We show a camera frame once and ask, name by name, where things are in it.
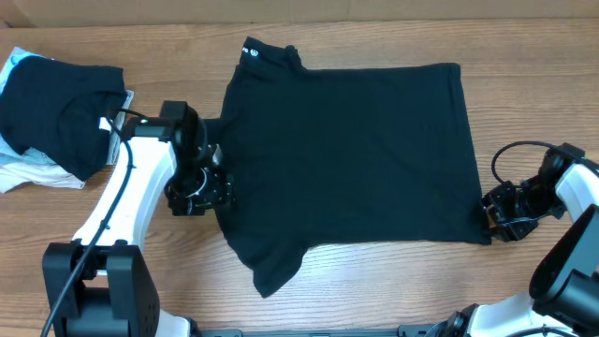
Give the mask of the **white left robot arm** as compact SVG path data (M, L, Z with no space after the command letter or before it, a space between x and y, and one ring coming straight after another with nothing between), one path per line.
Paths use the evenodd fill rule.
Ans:
M197 322L162 309L143 258L158 200L175 216L229 207L233 178L222 167L223 121L203 119L184 101L166 101L156 117L120 109L100 123L120 152L100 200L68 243L42 258L49 336L198 336Z

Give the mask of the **black t-shirt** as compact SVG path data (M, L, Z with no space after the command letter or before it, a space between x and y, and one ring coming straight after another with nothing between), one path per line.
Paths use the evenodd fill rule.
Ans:
M309 69L248 38L219 121L216 216L263 297L322 244L490 243L456 63Z

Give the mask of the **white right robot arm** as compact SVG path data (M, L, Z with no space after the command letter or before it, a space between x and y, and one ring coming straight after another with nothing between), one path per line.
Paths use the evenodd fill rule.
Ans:
M537 174L500 181L481 199L491 235L524 239L547 216L572 225L542 259L527 292L473 304L430 336L595 336L598 333L598 165L567 142L547 144Z

